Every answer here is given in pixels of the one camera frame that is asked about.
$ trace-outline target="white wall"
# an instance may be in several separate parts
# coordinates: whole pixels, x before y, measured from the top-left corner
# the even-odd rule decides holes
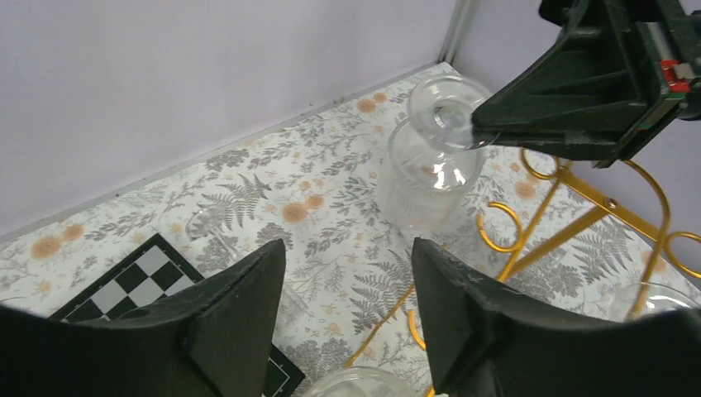
[[[687,13],[701,9],[701,0],[682,2]],[[558,26],[538,16],[539,0],[481,0],[455,67],[496,91],[517,77],[555,41]],[[634,158],[660,182],[672,205],[672,228],[701,234],[701,122],[675,121]],[[579,165],[578,175],[640,213],[654,224],[661,220],[651,188],[625,165],[593,170]],[[678,257],[701,271],[699,246],[673,245]]]
[[[0,1],[0,236],[435,61],[454,7]]]

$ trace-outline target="chessboard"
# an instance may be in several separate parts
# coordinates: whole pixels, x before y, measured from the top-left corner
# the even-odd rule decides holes
[[[67,323],[114,320],[201,280],[204,277],[156,234],[50,318]],[[303,379],[299,368],[271,346],[263,397],[289,397]]]

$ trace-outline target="clear glass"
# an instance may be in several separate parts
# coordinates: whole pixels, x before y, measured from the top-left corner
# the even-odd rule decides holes
[[[228,266],[234,265],[241,259],[241,254],[233,246],[230,246],[224,240],[219,226],[224,222],[227,209],[224,206],[212,205],[197,211],[185,225],[185,233],[191,240],[196,240],[205,237],[209,234],[213,235],[223,246],[229,251]]]
[[[474,142],[472,112],[489,92],[454,75],[422,81],[409,98],[409,117],[392,132],[380,170],[377,203],[394,226],[442,226],[473,187],[484,163]]]
[[[644,294],[643,305],[637,313],[632,311],[638,294]],[[641,317],[678,309],[694,309],[698,305],[688,296],[666,285],[635,283],[616,291],[607,310],[607,319],[617,323],[637,320]]]
[[[419,394],[390,372],[354,366],[323,377],[303,397],[419,397]]]

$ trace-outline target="table surface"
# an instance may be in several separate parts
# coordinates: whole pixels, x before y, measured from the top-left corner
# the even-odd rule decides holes
[[[406,117],[411,88],[429,75],[455,73],[436,65],[406,79],[238,146],[60,222],[0,244],[0,302],[48,316],[90,285],[149,236],[161,233],[205,276],[227,266],[212,238],[190,241],[184,226],[198,204],[246,203],[228,241],[246,254],[282,238],[288,250],[285,283],[307,304],[305,313],[279,313],[274,344],[307,379],[300,390],[343,367],[370,329],[412,283],[410,243],[374,203],[384,145]],[[450,224],[429,237],[466,264],[495,276],[507,256],[491,251],[475,227],[478,211],[496,242],[515,227],[488,201],[504,202],[527,223],[551,182],[532,178],[518,151],[490,147],[477,185]],[[552,160],[530,153],[540,172]],[[535,244],[591,208],[561,188],[539,223]],[[640,279],[651,248],[630,228],[605,218],[557,248],[509,284],[563,309],[605,315],[608,296]],[[684,277],[660,259],[653,281],[699,300]],[[426,353],[408,330],[412,295],[365,349],[357,365],[397,374],[414,389],[430,384]]]

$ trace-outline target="gold metal stand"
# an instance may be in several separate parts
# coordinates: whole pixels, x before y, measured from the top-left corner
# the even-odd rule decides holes
[[[692,277],[701,279],[701,272],[691,270],[690,268],[682,265],[671,249],[671,242],[676,238],[684,237],[694,240],[695,242],[701,243],[701,237],[691,232],[673,232],[667,234],[670,227],[671,219],[670,204],[660,185],[650,176],[650,174],[648,174],[644,169],[642,169],[642,167],[640,167],[633,161],[623,161],[624,164],[633,168],[645,181],[647,181],[647,183],[657,194],[657,198],[660,200],[660,204],[662,207],[662,224],[659,227],[651,225],[645,219],[639,217],[631,210],[620,205],[613,198],[607,197],[606,195],[595,189],[593,186],[584,182],[582,179],[577,178],[571,170],[573,164],[572,161],[567,161],[566,163],[562,164],[560,158],[553,157],[553,159],[555,160],[556,164],[555,172],[549,175],[541,174],[538,171],[534,170],[533,167],[531,167],[526,158],[526,151],[521,149],[521,162],[523,163],[523,167],[526,169],[526,171],[528,171],[529,174],[542,180],[554,180],[554,183],[552,184],[550,190],[546,194],[540,207],[538,207],[536,213],[533,215],[533,219],[528,224],[525,230],[523,230],[523,226],[521,220],[518,218],[518,215],[508,205],[496,202],[490,202],[487,204],[490,208],[496,208],[504,211],[516,225],[517,238],[511,246],[499,246],[496,243],[494,243],[492,239],[489,238],[487,232],[484,230],[484,220],[482,214],[478,213],[477,215],[477,228],[479,229],[479,234],[484,240],[484,242],[496,252],[511,254],[511,256],[507,260],[506,265],[504,266],[504,268],[502,268],[501,272],[497,276],[497,280],[501,282],[507,281],[519,271],[526,269],[535,261],[547,255],[547,253],[556,249],[558,246],[567,242],[569,239],[576,236],[588,227],[592,226],[597,221],[601,220],[607,215],[611,215],[618,218],[621,222],[626,223],[628,226],[632,227],[643,236],[650,238],[652,241],[655,242],[655,245],[652,248],[650,258],[648,259],[647,264],[645,266],[645,270],[642,273],[641,282],[647,282],[650,280],[650,278],[652,277],[652,272],[655,269],[656,260],[663,250],[667,255],[667,259],[669,259],[670,263],[674,267],[681,270],[687,275],[691,275]],[[568,186],[569,188],[573,189],[578,194],[581,194],[585,199],[595,204],[596,206],[590,209],[587,213],[585,213],[578,219],[574,220],[570,225],[560,230],[553,237],[550,237],[540,246],[533,248],[520,260],[517,260],[519,255],[521,255],[523,248],[526,246],[528,239],[531,237],[533,231],[535,230],[537,224],[541,221],[541,218],[545,213],[548,205],[550,204],[550,201],[555,196],[555,192],[561,185]],[[397,310],[399,310],[399,308],[402,307],[406,299],[413,291],[414,285],[409,287],[407,292],[403,295],[399,302],[397,302],[397,305],[395,305],[394,308],[389,313],[387,313],[387,315],[384,318],[382,318],[382,320],[380,320],[379,323],[377,323],[377,325],[375,325],[373,330],[370,332],[368,338],[363,342],[360,349],[346,363],[346,367],[353,366],[353,363],[360,356],[360,354],[362,354],[362,351],[370,344],[370,342],[372,342],[372,339],[374,338],[375,334],[379,331],[379,328],[394,316]],[[632,316],[633,314],[638,313],[640,311],[646,293],[646,287],[640,289],[637,295],[636,302],[631,307],[631,310],[628,314],[629,316]],[[409,330],[418,346],[421,349],[426,350],[426,343],[421,339],[421,337],[418,334],[416,320],[414,316],[414,311],[409,310]],[[435,391],[432,387],[429,390],[427,390],[425,394],[426,397],[432,397],[434,395]]]

